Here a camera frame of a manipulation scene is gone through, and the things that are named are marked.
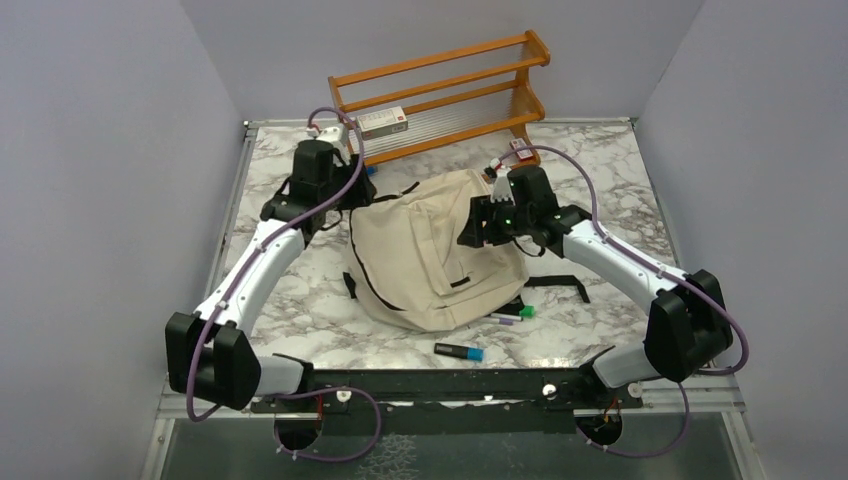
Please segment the black blue highlighter marker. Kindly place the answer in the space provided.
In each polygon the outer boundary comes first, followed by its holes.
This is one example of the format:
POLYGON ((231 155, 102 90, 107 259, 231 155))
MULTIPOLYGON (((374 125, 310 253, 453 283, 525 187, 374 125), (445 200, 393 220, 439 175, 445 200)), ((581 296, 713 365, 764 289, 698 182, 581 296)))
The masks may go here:
POLYGON ((436 343, 433 352, 441 356, 474 362, 482 362, 484 359, 484 351, 482 349, 467 346, 436 343))

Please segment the beige canvas backpack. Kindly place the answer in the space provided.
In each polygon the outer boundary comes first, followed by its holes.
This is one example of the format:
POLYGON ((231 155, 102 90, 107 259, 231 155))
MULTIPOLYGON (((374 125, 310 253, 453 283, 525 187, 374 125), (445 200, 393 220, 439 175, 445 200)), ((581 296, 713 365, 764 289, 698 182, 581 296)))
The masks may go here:
POLYGON ((343 274, 349 296, 370 318, 420 332, 452 331, 505 305, 525 304, 527 287, 573 287, 587 302, 573 275, 530 276, 512 243, 457 243, 470 199, 489 193, 480 174, 458 170, 354 209, 343 274))

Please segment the green-capped marker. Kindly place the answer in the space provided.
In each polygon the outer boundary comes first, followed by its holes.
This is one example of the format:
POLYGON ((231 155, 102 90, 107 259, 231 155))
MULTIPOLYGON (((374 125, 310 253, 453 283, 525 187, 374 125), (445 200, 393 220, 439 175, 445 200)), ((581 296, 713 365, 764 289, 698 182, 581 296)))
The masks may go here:
POLYGON ((535 308, 525 304, 508 304, 496 310, 493 316, 515 319, 533 318, 535 316, 535 308))

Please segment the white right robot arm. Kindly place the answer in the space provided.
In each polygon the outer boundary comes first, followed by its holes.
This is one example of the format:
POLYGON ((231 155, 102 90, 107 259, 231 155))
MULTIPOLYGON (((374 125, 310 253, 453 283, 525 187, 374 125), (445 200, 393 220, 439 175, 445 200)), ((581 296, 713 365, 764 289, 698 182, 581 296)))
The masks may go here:
POLYGON ((648 316, 642 341, 612 347, 581 366, 576 384, 585 404, 600 407, 618 387, 638 381, 681 382, 732 345, 730 322, 720 312, 721 287, 711 273, 687 274, 601 233, 589 212, 559 205, 539 166, 501 175, 491 193, 473 197, 457 242, 481 248, 521 236, 599 275, 648 316))

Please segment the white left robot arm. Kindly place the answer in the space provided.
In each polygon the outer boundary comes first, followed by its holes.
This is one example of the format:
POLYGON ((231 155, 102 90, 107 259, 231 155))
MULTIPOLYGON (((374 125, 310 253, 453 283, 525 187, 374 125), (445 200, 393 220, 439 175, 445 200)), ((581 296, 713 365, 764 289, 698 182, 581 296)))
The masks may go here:
POLYGON ((255 397, 275 395, 298 411, 313 401, 311 363, 274 354, 258 356, 249 337, 278 280, 323 228, 327 212, 369 203, 374 188, 360 155, 340 133, 299 142, 293 170, 263 206, 250 244, 233 269, 189 314, 174 313, 165 327, 169 385, 186 397, 189 419, 213 410, 240 410, 255 397), (211 403, 198 412, 194 402, 211 403))

